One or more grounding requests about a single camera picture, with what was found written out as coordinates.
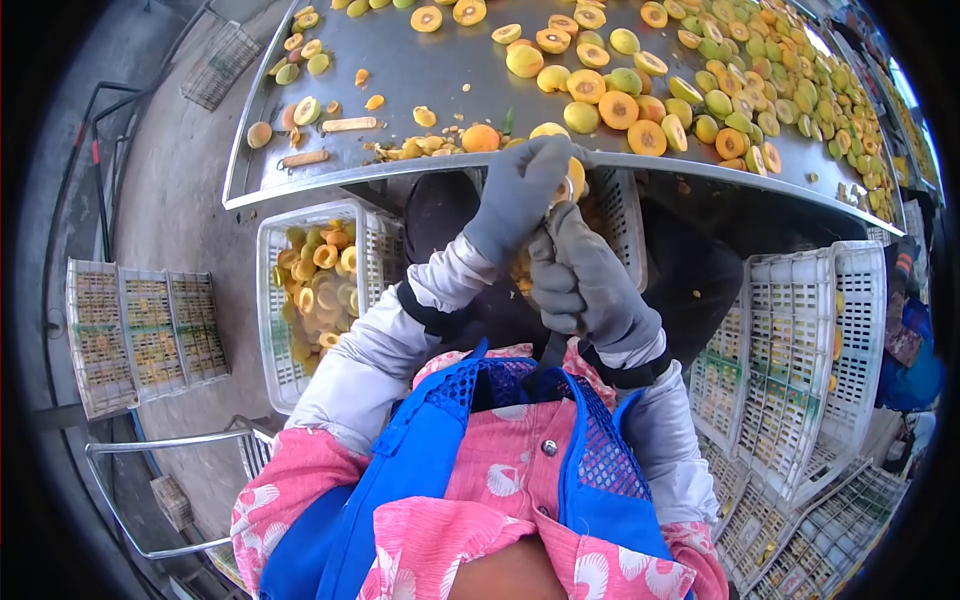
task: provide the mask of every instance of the gloved hand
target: gloved hand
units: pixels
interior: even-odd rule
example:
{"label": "gloved hand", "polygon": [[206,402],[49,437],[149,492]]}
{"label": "gloved hand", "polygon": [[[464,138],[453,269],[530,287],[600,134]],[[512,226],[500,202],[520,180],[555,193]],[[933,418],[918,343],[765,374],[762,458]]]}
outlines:
{"label": "gloved hand", "polygon": [[642,348],[660,332],[660,313],[647,306],[607,242],[570,202],[557,203],[530,241],[531,296],[548,329],[577,334],[598,352]]}
{"label": "gloved hand", "polygon": [[490,164],[480,208],[464,236],[504,268],[534,232],[564,181],[574,153],[565,135],[540,135],[497,153]]}

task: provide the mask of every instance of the blue vest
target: blue vest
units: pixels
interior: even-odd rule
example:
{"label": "blue vest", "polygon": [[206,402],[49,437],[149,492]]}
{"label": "blue vest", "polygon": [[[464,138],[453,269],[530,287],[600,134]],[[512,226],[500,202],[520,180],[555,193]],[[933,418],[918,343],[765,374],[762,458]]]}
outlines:
{"label": "blue vest", "polygon": [[575,400],[557,520],[576,534],[673,560],[646,479],[620,436],[622,416],[642,392],[611,416],[583,377],[547,369],[528,393],[521,381],[536,362],[472,356],[423,379],[373,444],[360,481],[330,490],[300,515],[263,569],[261,599],[356,598],[375,557],[373,510],[410,496],[444,497],[470,405],[480,395],[495,406]]}

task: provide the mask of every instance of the white sleeve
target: white sleeve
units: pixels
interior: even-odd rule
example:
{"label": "white sleeve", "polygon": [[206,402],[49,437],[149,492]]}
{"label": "white sleeve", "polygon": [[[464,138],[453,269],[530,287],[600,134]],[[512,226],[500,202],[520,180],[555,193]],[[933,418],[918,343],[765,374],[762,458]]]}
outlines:
{"label": "white sleeve", "polygon": [[[666,333],[661,329],[657,339],[644,348],[599,355],[612,369],[631,369],[665,350]],[[708,463],[700,457],[682,370],[679,361],[671,362],[624,416],[621,431],[650,485],[657,521],[703,521],[712,525],[719,504]],[[617,390],[618,399],[635,391]]]}
{"label": "white sleeve", "polygon": [[[417,301],[442,312],[467,306],[496,277],[496,268],[463,233],[427,264],[407,269]],[[439,342],[403,310],[391,286],[320,362],[286,427],[325,429],[345,447],[369,455],[413,370]]]}

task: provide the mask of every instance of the wooden tool handle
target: wooden tool handle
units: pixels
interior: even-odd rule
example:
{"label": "wooden tool handle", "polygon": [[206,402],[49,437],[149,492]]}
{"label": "wooden tool handle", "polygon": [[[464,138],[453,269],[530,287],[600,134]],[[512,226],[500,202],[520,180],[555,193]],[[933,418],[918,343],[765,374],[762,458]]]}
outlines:
{"label": "wooden tool handle", "polygon": [[299,167],[304,164],[310,164],[312,162],[323,162],[330,159],[330,152],[326,150],[318,150],[316,152],[306,152],[302,155],[293,155],[288,156],[283,159],[283,168],[289,169],[291,167]]}
{"label": "wooden tool handle", "polygon": [[325,132],[346,132],[349,130],[371,130],[376,127],[376,117],[354,117],[324,121]]}

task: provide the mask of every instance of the black wristband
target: black wristband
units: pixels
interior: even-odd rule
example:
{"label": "black wristband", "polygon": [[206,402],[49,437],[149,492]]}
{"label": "black wristband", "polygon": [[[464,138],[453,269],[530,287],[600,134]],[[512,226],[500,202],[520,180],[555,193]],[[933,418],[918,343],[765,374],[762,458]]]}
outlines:
{"label": "black wristband", "polygon": [[440,337],[442,342],[449,342],[456,338],[463,332],[464,326],[467,324],[466,308],[445,313],[433,306],[420,304],[406,277],[396,287],[396,298],[400,300],[400,306],[403,307],[403,310],[413,317],[417,323],[423,325],[426,333]]}
{"label": "black wristband", "polygon": [[673,361],[670,348],[667,348],[663,351],[663,354],[639,367],[611,369],[600,360],[600,355],[590,342],[581,340],[578,350],[580,350],[580,356],[587,361],[587,364],[596,369],[604,383],[621,390],[652,386],[657,381],[657,377],[663,375],[670,368],[670,363]]}

